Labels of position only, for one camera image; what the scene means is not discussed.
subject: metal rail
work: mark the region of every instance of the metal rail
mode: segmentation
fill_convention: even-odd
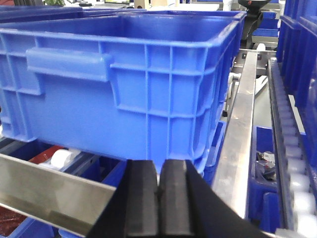
[[[0,154],[0,205],[85,236],[115,188]]]
[[[248,174],[258,53],[248,52],[227,125],[212,189],[240,217],[246,217]]]

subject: small component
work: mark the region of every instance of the small component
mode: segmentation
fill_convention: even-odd
[[[79,5],[80,6],[92,6],[92,4],[90,2],[87,2],[87,1],[80,1]]]

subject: white cylinder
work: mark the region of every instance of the white cylinder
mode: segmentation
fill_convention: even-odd
[[[317,238],[317,217],[312,214],[297,214],[296,230],[307,238]]]
[[[232,6],[233,0],[222,0],[222,2],[223,2],[222,10],[231,11],[231,6]]]
[[[310,181],[308,176],[298,173],[290,174],[290,189],[291,191],[309,192]]]
[[[57,150],[51,159],[51,164],[59,169],[63,168],[66,161],[69,161],[71,158],[72,152],[68,150]]]
[[[314,214],[316,210],[316,200],[312,193],[294,192],[293,210],[298,214]]]
[[[303,160],[288,159],[287,170],[289,173],[304,174],[306,170],[306,164]]]
[[[266,51],[265,44],[260,43],[257,47],[257,51]]]

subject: blue plastic crate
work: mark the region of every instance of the blue plastic crate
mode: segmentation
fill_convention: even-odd
[[[298,89],[297,100],[295,105],[298,107],[299,114],[302,119],[305,132],[307,134],[306,151],[310,165],[317,170],[317,58],[312,69],[311,76],[306,78],[307,81],[300,81],[301,84]]]
[[[225,129],[226,129],[226,123],[223,121],[220,121],[218,124],[217,130],[215,132],[213,142],[210,147],[209,156],[208,156],[206,167],[204,168],[204,174],[203,174],[204,180],[209,185],[212,184],[213,177],[219,162]]]
[[[142,12],[145,9],[134,9],[134,8],[120,8],[120,9],[105,9],[105,8],[88,8],[83,9],[82,17],[97,17],[97,16],[108,16],[115,13],[132,13],[132,12]]]
[[[251,154],[250,179],[249,179],[249,218],[261,220],[263,215],[263,198],[267,192],[277,193],[276,182],[267,181],[256,171],[256,152],[273,152],[272,129],[256,127],[253,132],[253,151]]]
[[[301,16],[317,16],[316,0],[287,0],[284,15],[297,20]]]
[[[276,229],[280,227],[278,195],[274,192],[267,192],[263,196],[263,212],[259,228],[262,231],[275,233]]]
[[[275,19],[276,18],[276,12],[273,11],[264,11],[263,12],[263,18],[264,19]]]
[[[258,28],[252,34],[253,36],[278,37],[278,30]]]
[[[113,15],[119,12],[140,12],[133,8],[86,8],[58,6],[0,6],[0,23],[73,19]]]
[[[240,41],[243,32],[244,19],[247,15],[245,11],[176,11],[176,10],[162,10],[162,11],[145,11],[143,14],[160,14],[160,15],[197,15],[209,16],[213,18],[229,17],[232,20],[239,21],[239,32],[236,38],[235,55],[239,53]]]
[[[312,72],[316,66],[317,17],[301,18],[300,23],[302,26],[300,36],[301,46],[296,60],[296,63],[298,63],[300,67],[297,74],[294,75],[298,84],[295,101],[298,108],[304,108],[308,100]]]
[[[254,31],[253,36],[266,36],[266,37],[278,37],[278,20],[275,19],[276,13],[274,12],[265,12],[266,17],[262,20],[262,23],[257,30]]]
[[[237,21],[129,14],[2,27],[6,137],[151,159],[158,170],[205,154]]]
[[[288,16],[281,16],[280,36],[276,57],[282,63],[281,75],[284,76],[284,86],[288,94],[294,95],[298,78],[295,75],[300,70],[296,65],[296,58],[301,53],[303,43],[300,41],[302,27],[297,20]]]
[[[0,238],[54,238],[56,233],[52,226],[26,218],[8,237]]]
[[[43,21],[83,17],[81,7],[5,7],[0,8],[0,23]]]

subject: crate rim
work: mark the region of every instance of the crate rim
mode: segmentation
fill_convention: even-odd
[[[112,16],[103,16],[103,17],[91,17],[90,19],[105,19],[105,18],[119,18],[119,17],[144,17],[146,14],[138,15],[138,14],[125,14],[125,15],[112,15]],[[160,16],[164,18],[171,18],[171,15]],[[187,17],[186,15],[176,15],[173,18],[179,17]],[[194,16],[194,18],[200,19],[208,19],[205,16]],[[87,20],[86,18],[78,18],[78,19],[61,19],[61,20],[47,20],[41,21],[41,23],[49,23],[54,21],[81,21]],[[209,38],[207,41],[201,42],[189,42],[189,41],[168,41],[168,40],[151,40],[144,38],[128,38],[128,37],[116,37],[116,36],[95,36],[95,35],[84,35],[84,34],[74,34],[74,33],[63,33],[63,32],[41,32],[41,31],[30,31],[30,30],[18,30],[14,28],[10,28],[10,26],[14,26],[16,23],[4,23],[2,26],[6,28],[0,28],[0,34],[13,34],[13,35],[32,35],[35,37],[49,37],[49,38],[58,38],[65,39],[70,38],[72,40],[83,40],[83,37],[86,41],[99,41],[99,42],[116,42],[116,43],[125,43],[125,44],[141,44],[141,45],[156,45],[156,46],[170,46],[170,47],[182,47],[182,48],[211,48],[211,47],[219,47],[224,44],[223,38],[227,38],[231,32],[238,26],[238,21],[232,21],[229,18],[222,20],[227,21],[227,25],[222,31],[218,34]],[[34,22],[24,22],[18,23],[24,25],[32,25]]]

